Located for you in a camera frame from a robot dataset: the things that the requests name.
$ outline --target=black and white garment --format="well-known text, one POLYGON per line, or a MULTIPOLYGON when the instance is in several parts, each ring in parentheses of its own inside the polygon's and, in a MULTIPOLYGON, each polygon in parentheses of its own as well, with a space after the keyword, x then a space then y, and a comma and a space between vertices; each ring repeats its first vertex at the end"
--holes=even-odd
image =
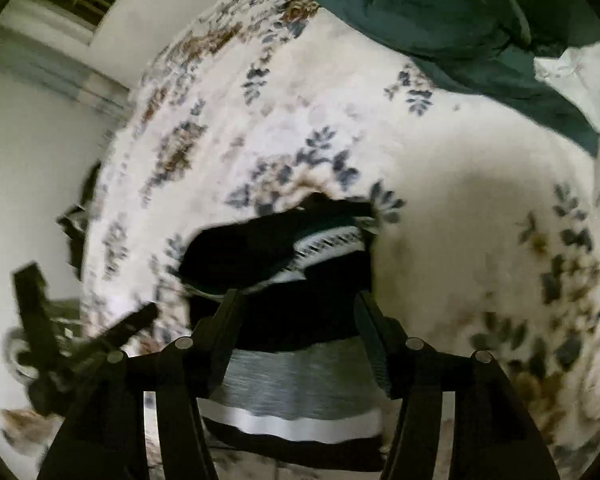
POLYGON ((308 467, 382 469, 380 393, 353 317, 355 295, 371 288, 372 235, 360 226, 372 215, 369 203, 312 195, 187 248, 178 274, 194 291, 192 322, 210 314, 212 293, 241 288, 248 304, 224 382, 198 400, 226 444, 308 467))

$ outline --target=dark green blanket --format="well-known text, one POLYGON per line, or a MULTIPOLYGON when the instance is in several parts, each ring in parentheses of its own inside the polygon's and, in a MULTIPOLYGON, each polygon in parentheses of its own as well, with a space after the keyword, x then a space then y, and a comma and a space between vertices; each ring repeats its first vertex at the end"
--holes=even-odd
POLYGON ((600 41, 585 0, 316 0, 373 40, 411 56, 440 88, 483 94, 553 128, 595 156, 598 134, 535 80, 534 56, 600 41))

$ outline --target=wall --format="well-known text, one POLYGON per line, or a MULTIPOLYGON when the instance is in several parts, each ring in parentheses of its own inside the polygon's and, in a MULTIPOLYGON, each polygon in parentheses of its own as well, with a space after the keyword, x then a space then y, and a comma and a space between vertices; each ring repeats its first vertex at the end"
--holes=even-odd
MULTIPOLYGON (((0 70, 0 409, 29 404, 1 354, 5 332, 19 325, 10 272, 37 260, 50 298, 79 295, 55 218, 77 199, 110 127, 91 108, 0 70)), ((14 452, 1 432, 0 454, 21 480, 35 478, 36 458, 14 452)))
POLYGON ((27 0, 13 0, 0 24, 27 34, 132 88, 146 64, 217 0, 118 0, 98 30, 81 28, 27 0))

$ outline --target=white stripe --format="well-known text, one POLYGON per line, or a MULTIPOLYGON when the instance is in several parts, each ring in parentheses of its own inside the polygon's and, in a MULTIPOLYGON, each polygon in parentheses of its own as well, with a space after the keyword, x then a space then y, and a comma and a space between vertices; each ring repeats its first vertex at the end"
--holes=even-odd
POLYGON ((243 294, 255 294, 256 292, 260 292, 274 283, 301 282, 303 280, 306 280, 306 277, 301 270, 281 270, 279 273, 274 274, 271 278, 268 278, 263 282, 258 282, 255 285, 251 285, 248 288, 244 288, 241 292, 243 294))
POLYGON ((339 420, 297 418, 286 420, 278 416, 257 416, 242 408, 224 406, 209 399, 198 399, 200 415, 220 424, 227 424, 247 434, 269 434, 292 442, 338 444, 354 438, 371 438, 382 431, 379 408, 363 415, 339 420))
POLYGON ((320 231, 311 234, 305 238, 301 238, 294 244, 294 248, 296 249, 296 258, 294 262, 301 269, 306 269, 307 267, 311 267, 316 264, 321 264, 322 262, 326 262, 327 260, 340 258, 342 256, 345 256, 346 254, 355 253, 356 251, 364 251, 365 245, 362 241, 362 238, 360 238, 358 241, 351 242, 349 244, 343 243, 342 245, 325 248, 321 251, 308 254, 307 256, 298 256, 298 253, 305 252, 308 249, 308 247, 314 244, 322 243, 328 238, 350 235, 356 235, 360 237, 360 229, 355 225, 345 225, 327 229, 326 231, 320 231))

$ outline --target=bed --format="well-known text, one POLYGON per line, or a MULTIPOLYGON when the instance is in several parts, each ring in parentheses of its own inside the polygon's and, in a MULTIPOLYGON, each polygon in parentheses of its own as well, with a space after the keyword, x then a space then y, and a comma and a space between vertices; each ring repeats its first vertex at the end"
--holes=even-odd
MULTIPOLYGON (((189 333, 174 269, 200 231, 314 192, 365 200, 384 314, 439 351, 490 350, 562 478, 578 478, 600 448, 600 218, 586 152, 493 100, 437 88, 312 0, 220 0, 149 65, 133 101, 91 203, 88 334, 155 301, 160 319, 128 351, 157 351, 189 333)), ((386 442, 394 411, 382 412, 386 442)), ((448 463, 451 416, 442 431, 448 463)), ((212 453, 227 478, 379 476, 219 443, 212 453)))

